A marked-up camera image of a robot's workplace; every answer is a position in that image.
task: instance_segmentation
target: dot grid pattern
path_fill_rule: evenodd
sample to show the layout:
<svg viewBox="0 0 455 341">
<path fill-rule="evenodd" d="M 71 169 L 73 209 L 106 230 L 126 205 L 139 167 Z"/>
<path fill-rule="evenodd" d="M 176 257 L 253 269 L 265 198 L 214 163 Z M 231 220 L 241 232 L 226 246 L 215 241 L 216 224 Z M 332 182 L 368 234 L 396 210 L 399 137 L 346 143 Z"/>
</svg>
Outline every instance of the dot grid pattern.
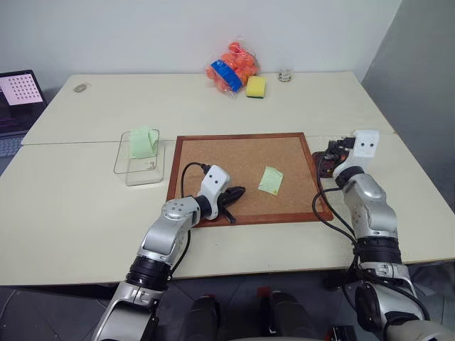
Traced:
<svg viewBox="0 0 455 341">
<path fill-rule="evenodd" d="M 9 105 L 43 101 L 31 75 L 2 77 L 0 78 L 0 88 Z"/>
</svg>

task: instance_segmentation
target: orange ball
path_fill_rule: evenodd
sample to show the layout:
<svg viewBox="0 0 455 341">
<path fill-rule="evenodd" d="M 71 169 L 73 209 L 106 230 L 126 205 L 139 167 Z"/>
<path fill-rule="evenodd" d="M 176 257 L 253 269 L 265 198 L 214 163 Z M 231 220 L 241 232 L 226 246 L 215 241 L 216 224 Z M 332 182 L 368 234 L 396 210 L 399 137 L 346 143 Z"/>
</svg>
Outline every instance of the orange ball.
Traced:
<svg viewBox="0 0 455 341">
<path fill-rule="evenodd" d="M 250 55 L 249 53 L 246 54 L 245 56 L 245 63 L 248 65 L 248 66 L 253 66 L 255 64 L 255 59 L 253 58 L 252 55 Z"/>
<path fill-rule="evenodd" d="M 237 64 L 240 69 L 243 69 L 246 66 L 245 59 L 241 55 L 235 58 L 235 64 Z"/>
<path fill-rule="evenodd" d="M 248 76 L 241 70 L 241 69 L 236 69 L 235 74 L 237 77 L 239 77 L 240 81 L 242 82 L 242 85 L 247 84 L 248 81 Z"/>
<path fill-rule="evenodd" d="M 257 68 L 256 65 L 253 65 L 253 66 L 250 66 L 250 69 L 251 69 L 251 76 L 254 76 L 257 74 L 257 72 L 259 71 L 259 69 Z"/>
<path fill-rule="evenodd" d="M 254 70 L 253 70 L 250 66 L 245 66 L 245 67 L 243 68 L 243 73 L 244 73 L 247 77 L 253 76 L 253 75 L 254 75 L 253 72 L 254 72 Z"/>
<path fill-rule="evenodd" d="M 226 83 L 226 81 L 224 80 L 219 80 L 216 84 L 216 87 L 221 91 L 221 92 L 224 92 L 224 91 L 228 91 L 230 88 L 229 88 L 229 85 Z"/>
<path fill-rule="evenodd" d="M 229 62 L 229 63 L 234 63 L 235 57 L 232 53 L 225 53 L 221 56 L 221 60 L 223 62 Z"/>
<path fill-rule="evenodd" d="M 225 63 L 226 63 L 226 65 L 227 65 L 228 67 L 230 67 L 231 69 L 233 69 L 233 70 L 237 69 L 237 64 L 231 63 L 231 62 L 225 62 Z"/>
<path fill-rule="evenodd" d="M 234 53 L 239 53 L 240 52 L 240 44 L 237 41 L 229 44 L 229 51 L 232 51 Z"/>
<path fill-rule="evenodd" d="M 215 79 L 215 71 L 213 71 L 213 69 L 212 69 L 211 66 L 207 66 L 207 68 L 205 69 L 205 74 L 206 74 L 207 77 L 209 77 L 211 80 L 214 80 L 214 79 Z"/>
</svg>

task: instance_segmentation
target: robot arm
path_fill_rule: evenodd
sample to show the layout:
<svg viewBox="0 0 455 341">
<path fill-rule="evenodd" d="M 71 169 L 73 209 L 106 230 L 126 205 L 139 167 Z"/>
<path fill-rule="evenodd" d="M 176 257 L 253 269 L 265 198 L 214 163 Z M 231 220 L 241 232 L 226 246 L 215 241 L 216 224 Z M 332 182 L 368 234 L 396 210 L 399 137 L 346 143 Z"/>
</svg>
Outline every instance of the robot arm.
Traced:
<svg viewBox="0 0 455 341">
<path fill-rule="evenodd" d="M 383 333 L 384 340 L 453 340 L 453 333 L 429 321 L 418 301 L 401 260 L 395 211 L 387 204 L 385 191 L 364 173 L 379 133 L 354 135 L 332 142 L 324 158 L 335 166 L 333 177 L 343 191 L 357 241 L 354 268 L 363 281 L 355 292 L 358 322 L 367 331 Z"/>
<path fill-rule="evenodd" d="M 184 237 L 203 218 L 213 220 L 225 205 L 236 201 L 245 188 L 229 188 L 230 176 L 218 166 L 206 168 L 197 197 L 169 200 L 139 247 L 125 281 L 115 294 L 94 332 L 94 341 L 152 340 L 156 309 Z"/>
</svg>

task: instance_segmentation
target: green sticky note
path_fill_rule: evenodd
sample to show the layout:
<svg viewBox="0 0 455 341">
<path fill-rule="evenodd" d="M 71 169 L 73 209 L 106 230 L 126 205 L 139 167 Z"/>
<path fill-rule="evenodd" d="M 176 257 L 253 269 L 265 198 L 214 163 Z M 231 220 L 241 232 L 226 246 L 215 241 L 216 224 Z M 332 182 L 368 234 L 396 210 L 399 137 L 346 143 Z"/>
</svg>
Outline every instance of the green sticky note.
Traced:
<svg viewBox="0 0 455 341">
<path fill-rule="evenodd" d="M 129 157 L 151 158 L 158 149 L 158 131 L 147 126 L 132 130 L 129 135 Z"/>
<path fill-rule="evenodd" d="M 282 172 L 273 167 L 265 166 L 264 175 L 262 176 L 258 189 L 273 195 L 278 195 L 279 186 L 282 184 L 282 181 Z"/>
</svg>

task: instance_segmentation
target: electronic device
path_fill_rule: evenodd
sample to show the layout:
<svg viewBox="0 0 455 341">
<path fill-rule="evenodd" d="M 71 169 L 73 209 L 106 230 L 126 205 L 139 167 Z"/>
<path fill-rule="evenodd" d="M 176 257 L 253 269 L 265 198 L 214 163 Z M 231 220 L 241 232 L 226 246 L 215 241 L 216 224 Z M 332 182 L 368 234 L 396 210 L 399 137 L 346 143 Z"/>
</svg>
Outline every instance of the electronic device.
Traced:
<svg viewBox="0 0 455 341">
<path fill-rule="evenodd" d="M 12 158 L 47 107 L 32 70 L 0 74 L 0 158 Z"/>
</svg>

